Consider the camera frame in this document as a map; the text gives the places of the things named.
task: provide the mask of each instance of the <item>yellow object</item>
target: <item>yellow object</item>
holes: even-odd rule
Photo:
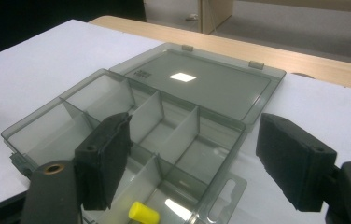
[[[143,224],[158,224],[161,216],[152,208],[147,207],[140,202],[135,202],[129,210],[129,218]]]

